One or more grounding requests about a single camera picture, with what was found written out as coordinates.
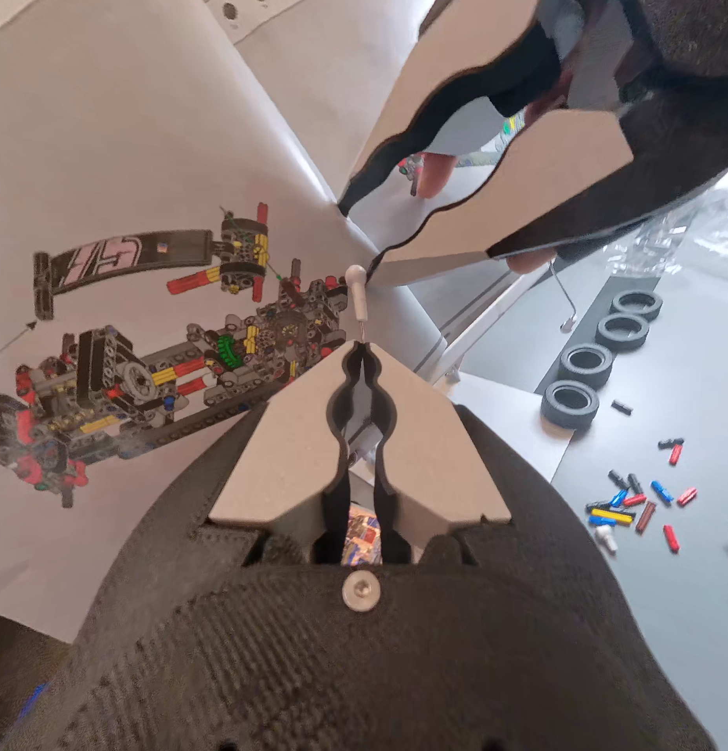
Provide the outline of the black rubber lego tire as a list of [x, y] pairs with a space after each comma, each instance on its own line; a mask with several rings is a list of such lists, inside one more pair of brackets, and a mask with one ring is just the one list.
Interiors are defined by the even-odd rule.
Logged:
[[559, 356], [559, 380], [579, 381], [598, 390], [605, 386], [613, 367], [613, 353], [595, 343], [567, 348]]
[[613, 297], [611, 313], [636, 316], [652, 322], [659, 316], [662, 306], [662, 297], [654, 291], [629, 289]]
[[630, 315], [609, 314], [597, 324], [595, 342], [613, 353], [631, 352], [645, 343], [650, 322]]
[[541, 416], [563, 429], [587, 429], [598, 412], [597, 393], [586, 384], [558, 380], [547, 386], [541, 400]]

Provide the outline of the white book stand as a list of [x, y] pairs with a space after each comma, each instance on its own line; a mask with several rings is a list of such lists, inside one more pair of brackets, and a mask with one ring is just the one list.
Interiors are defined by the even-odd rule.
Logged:
[[366, 336], [469, 408], [550, 481], [571, 431], [542, 420], [541, 397], [462, 371], [543, 275], [541, 268], [519, 276], [503, 261], [480, 261], [409, 286], [386, 285], [373, 276], [366, 285]]

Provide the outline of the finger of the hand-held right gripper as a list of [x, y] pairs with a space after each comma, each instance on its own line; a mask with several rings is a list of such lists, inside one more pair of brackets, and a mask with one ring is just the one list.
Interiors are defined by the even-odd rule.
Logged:
[[357, 157], [343, 216], [406, 157], [461, 155], [549, 91], [562, 60], [541, 2], [450, 2], [410, 52]]
[[547, 212], [632, 163], [611, 112], [555, 110], [510, 142], [470, 195], [430, 212], [405, 241], [372, 262], [369, 282], [407, 286], [514, 253], [499, 244]]

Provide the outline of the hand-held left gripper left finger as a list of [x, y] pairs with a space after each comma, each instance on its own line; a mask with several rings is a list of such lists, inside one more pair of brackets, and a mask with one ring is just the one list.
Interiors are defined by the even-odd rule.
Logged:
[[209, 521], [289, 537], [327, 531], [324, 499], [348, 479], [360, 354], [360, 343], [344, 343], [266, 403]]

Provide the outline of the white building manual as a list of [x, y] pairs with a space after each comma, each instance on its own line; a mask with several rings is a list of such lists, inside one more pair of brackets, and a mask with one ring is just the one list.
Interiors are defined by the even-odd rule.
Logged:
[[[37, 2], [0, 30], [0, 419], [15, 425], [16, 371], [63, 352], [63, 337], [106, 328], [146, 355], [190, 345], [187, 327], [217, 331], [275, 303], [218, 283], [171, 295], [187, 269], [103, 280], [61, 295], [53, 320], [33, 315], [32, 256], [81, 247], [115, 268], [134, 258], [142, 230], [218, 232], [221, 209], [238, 218], [268, 205], [269, 261], [301, 262], [314, 280], [365, 267], [379, 245], [415, 229], [433, 207], [461, 198], [488, 170], [461, 169], [435, 201], [409, 195], [395, 174], [345, 219], [266, 91], [199, 2]], [[243, 402], [218, 401], [209, 368], [190, 385], [164, 437], [158, 407], [143, 429], [154, 449], [123, 448], [85, 470], [62, 497], [37, 490], [31, 464], [0, 464], [0, 616], [71, 643], [113, 560], [157, 497], [229, 426]]]

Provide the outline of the pile of small lego pieces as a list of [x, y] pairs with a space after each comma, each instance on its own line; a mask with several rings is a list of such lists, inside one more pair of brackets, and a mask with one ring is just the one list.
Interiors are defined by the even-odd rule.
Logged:
[[617, 492], [607, 501], [590, 502], [585, 505], [585, 522], [593, 533], [595, 543], [606, 556], [608, 551], [595, 538], [595, 527], [610, 525], [616, 539], [616, 530], [631, 530], [638, 538], [642, 538], [648, 530], [658, 508], [684, 509], [698, 498], [695, 486], [688, 486], [678, 494], [671, 493], [667, 487], [657, 480], [651, 481], [649, 487], [640, 482], [636, 474], [626, 476], [610, 471], [608, 477], [617, 487]]

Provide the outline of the crumpled clear plastic bag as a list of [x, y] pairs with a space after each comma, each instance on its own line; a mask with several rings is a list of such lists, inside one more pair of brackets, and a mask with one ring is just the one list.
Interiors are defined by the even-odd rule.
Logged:
[[728, 173], [602, 252], [615, 277], [660, 278], [691, 268], [728, 279]]

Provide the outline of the person's right hand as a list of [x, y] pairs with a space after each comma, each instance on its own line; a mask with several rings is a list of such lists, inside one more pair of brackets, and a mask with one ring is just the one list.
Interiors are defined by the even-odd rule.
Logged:
[[[567, 107], [567, 99], [573, 79], [572, 64], [566, 65], [556, 83], [539, 99], [525, 108], [525, 125], [530, 127], [549, 111]], [[452, 155], [425, 153], [423, 156], [423, 170], [417, 183], [417, 195], [420, 198], [436, 197], [447, 185], [456, 167], [458, 158]], [[531, 271], [542, 268], [557, 257], [555, 249], [541, 249], [524, 252], [506, 258], [511, 272], [527, 275]]]

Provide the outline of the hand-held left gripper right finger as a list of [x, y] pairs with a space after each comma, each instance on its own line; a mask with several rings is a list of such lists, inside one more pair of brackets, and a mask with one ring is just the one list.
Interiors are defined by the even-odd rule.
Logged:
[[381, 433], [375, 512], [382, 532], [435, 537], [508, 523], [511, 513], [451, 400], [375, 344], [364, 374]]

